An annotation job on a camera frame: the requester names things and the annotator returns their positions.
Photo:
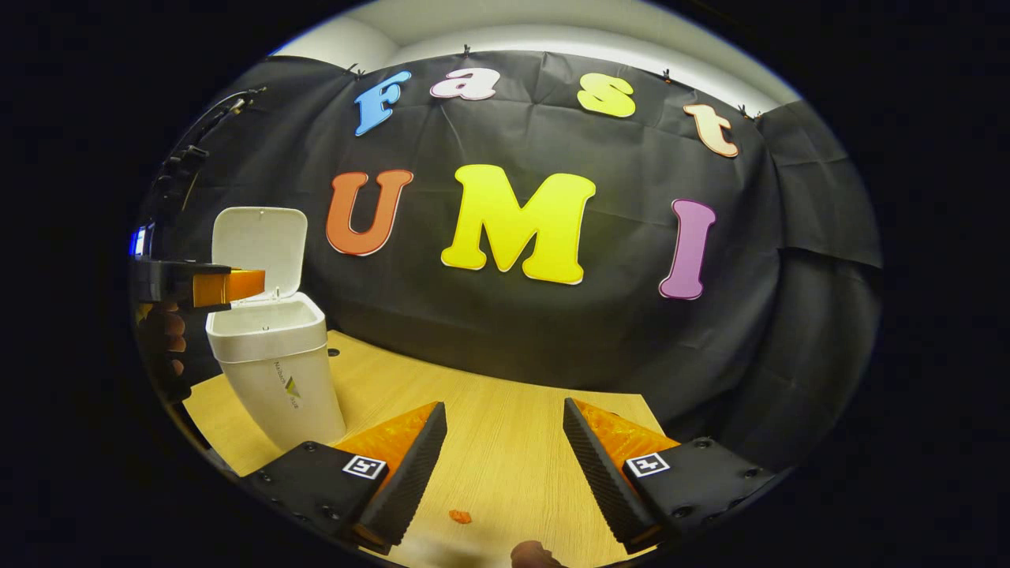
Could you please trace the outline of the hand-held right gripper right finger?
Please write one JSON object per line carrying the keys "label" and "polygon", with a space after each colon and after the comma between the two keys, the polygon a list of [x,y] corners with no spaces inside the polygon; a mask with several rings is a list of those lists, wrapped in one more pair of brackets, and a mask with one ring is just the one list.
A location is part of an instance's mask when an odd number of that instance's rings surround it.
{"label": "hand-held right gripper right finger", "polygon": [[678,442],[567,397],[563,431],[611,533],[629,554],[714,529],[778,484],[778,475],[709,436]]}

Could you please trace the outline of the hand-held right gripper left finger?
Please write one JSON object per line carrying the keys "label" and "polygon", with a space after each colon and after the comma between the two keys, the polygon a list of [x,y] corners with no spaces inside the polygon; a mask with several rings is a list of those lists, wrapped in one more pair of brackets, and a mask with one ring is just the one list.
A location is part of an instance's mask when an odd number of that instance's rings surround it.
{"label": "hand-held right gripper left finger", "polygon": [[445,435],[445,405],[430,402],[333,447],[300,443],[239,485],[329,542],[385,556],[417,513]]}

